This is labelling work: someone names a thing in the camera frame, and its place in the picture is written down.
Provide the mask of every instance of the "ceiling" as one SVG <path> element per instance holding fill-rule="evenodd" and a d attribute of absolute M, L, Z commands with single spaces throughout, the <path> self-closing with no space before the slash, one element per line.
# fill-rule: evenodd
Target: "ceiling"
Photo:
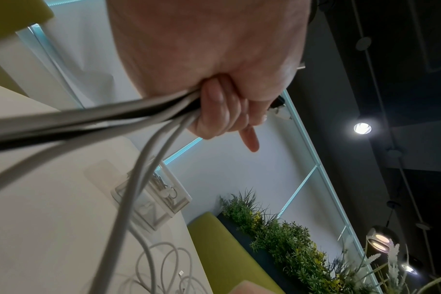
<path fill-rule="evenodd" d="M 423 232 L 398 159 L 424 221 L 441 276 L 441 1 L 355 1 L 390 132 L 360 38 L 351 0 L 337 0 L 309 26 L 299 71 L 288 91 L 360 240 L 385 224 L 389 199 L 402 204 L 390 228 L 432 273 Z M 358 120 L 374 122 L 358 136 Z"/>

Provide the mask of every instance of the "white table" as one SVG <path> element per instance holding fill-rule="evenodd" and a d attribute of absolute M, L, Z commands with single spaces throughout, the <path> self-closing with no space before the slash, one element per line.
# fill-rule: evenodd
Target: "white table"
<path fill-rule="evenodd" d="M 0 117 L 48 111 L 55 110 L 0 87 Z M 0 154 L 0 170 L 41 148 Z M 128 139 L 114 138 L 61 156 L 0 191 L 0 293 L 87 292 L 116 206 L 110 193 L 103 193 L 107 188 L 92 183 L 85 171 L 105 160 L 124 175 L 138 154 Z M 149 243 L 159 240 L 186 248 L 192 255 L 193 275 L 212 293 L 180 213 L 150 237 Z M 133 275 L 141 252 L 138 242 L 127 234 L 116 270 L 119 274 L 114 276 L 109 293 L 117 293 L 125 276 Z M 153 255 L 158 272 L 164 254 L 155 249 Z M 188 259 L 183 253 L 180 259 L 179 270 L 187 274 Z M 143 273 L 149 272 L 146 264 L 143 259 Z M 169 262 L 164 269 L 165 277 L 170 277 L 173 265 Z M 147 293 L 137 285 L 132 292 Z"/>

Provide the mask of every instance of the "finger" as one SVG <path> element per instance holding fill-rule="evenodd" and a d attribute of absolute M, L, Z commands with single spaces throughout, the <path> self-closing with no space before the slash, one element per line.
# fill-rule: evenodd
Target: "finger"
<path fill-rule="evenodd" d="M 227 125 L 225 130 L 229 130 L 237 121 L 238 117 L 241 113 L 241 104 L 240 98 L 236 92 L 235 86 L 232 82 L 232 79 L 226 75 L 222 74 L 218 76 L 220 85 L 225 93 L 225 99 L 227 101 L 227 106 L 229 108 L 229 124 Z"/>
<path fill-rule="evenodd" d="M 256 131 L 251 125 L 248 125 L 246 128 L 238 131 L 240 134 L 241 140 L 245 144 L 245 146 L 251 151 L 256 152 L 259 150 L 259 140 L 256 135 Z"/>
<path fill-rule="evenodd" d="M 223 132 L 229 124 L 229 108 L 217 77 L 201 86 L 201 115 L 189 130 L 203 139 L 211 139 Z"/>
<path fill-rule="evenodd" d="M 248 125 L 248 121 L 250 120 L 248 115 L 248 109 L 249 109 L 248 104 L 249 102 L 247 99 L 240 98 L 240 105 L 241 105 L 240 115 L 236 119 L 233 126 L 228 130 L 228 132 L 235 132 L 246 128 L 246 126 Z"/>
<path fill-rule="evenodd" d="M 250 101 L 249 105 L 249 115 L 250 115 L 250 124 L 251 125 L 260 125 L 264 123 L 267 119 L 266 112 L 270 106 L 270 104 L 274 100 L 268 101 Z"/>

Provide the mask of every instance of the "planter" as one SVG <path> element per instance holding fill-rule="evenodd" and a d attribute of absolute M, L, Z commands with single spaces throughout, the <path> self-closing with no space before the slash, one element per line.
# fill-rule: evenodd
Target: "planter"
<path fill-rule="evenodd" d="M 282 269 L 274 264 L 274 259 L 264 249 L 254 252 L 250 247 L 253 238 L 238 230 L 236 224 L 220 213 L 217 218 L 232 234 L 232 236 L 242 245 L 243 248 L 254 258 L 254 260 L 262 267 L 262 269 L 276 282 L 276 284 L 285 292 L 290 294 L 308 294 L 309 289 L 299 279 L 287 277 Z"/>

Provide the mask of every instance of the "bundle of cables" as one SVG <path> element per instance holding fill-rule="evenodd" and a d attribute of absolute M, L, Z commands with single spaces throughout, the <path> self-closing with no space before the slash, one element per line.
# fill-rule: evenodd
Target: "bundle of cables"
<path fill-rule="evenodd" d="M 0 151 L 47 142 L 59 142 L 58 144 L 31 155 L 2 171 L 0 173 L 0 190 L 33 169 L 65 153 L 106 139 L 134 132 L 153 124 L 169 121 L 150 138 L 135 163 L 106 249 L 91 284 L 89 290 L 90 294 L 104 294 L 107 291 L 127 230 L 134 235 L 144 250 L 138 259 L 136 267 L 138 282 L 151 294 L 157 293 L 155 266 L 149 251 L 150 248 L 134 225 L 131 224 L 130 218 L 136 198 L 141 194 L 142 190 L 151 179 L 154 170 L 163 159 L 165 153 L 182 131 L 199 117 L 199 97 L 200 92 L 193 91 L 185 93 L 182 97 L 156 97 L 85 110 L 70 110 L 58 113 L 0 119 Z M 122 120 L 128 119 L 132 119 L 132 122 L 125 123 L 124 121 L 124 124 L 107 127 L 93 126 L 99 122 L 121 122 Z M 176 130 L 169 136 L 154 160 L 152 160 L 150 164 L 147 164 L 147 162 L 150 161 L 150 156 L 155 145 L 175 128 Z M 178 268 L 178 250 L 185 251 L 188 255 L 189 253 L 183 248 L 175 248 L 175 246 L 170 243 L 155 244 L 152 247 L 164 244 L 172 246 L 173 249 L 168 255 L 166 255 L 163 264 L 172 252 L 176 255 L 174 276 L 172 277 L 168 288 L 165 289 L 163 282 L 161 282 L 162 292 L 165 294 L 170 291 L 174 283 Z M 149 287 L 144 284 L 138 272 L 138 263 L 145 253 L 148 259 L 151 275 L 151 285 Z M 179 290 L 181 294 L 183 293 L 181 285 L 185 279 L 188 279 L 187 291 L 194 289 L 191 285 L 192 280 L 199 283 L 196 278 L 191 276 L 191 265 L 189 276 L 184 277 L 180 281 Z"/>

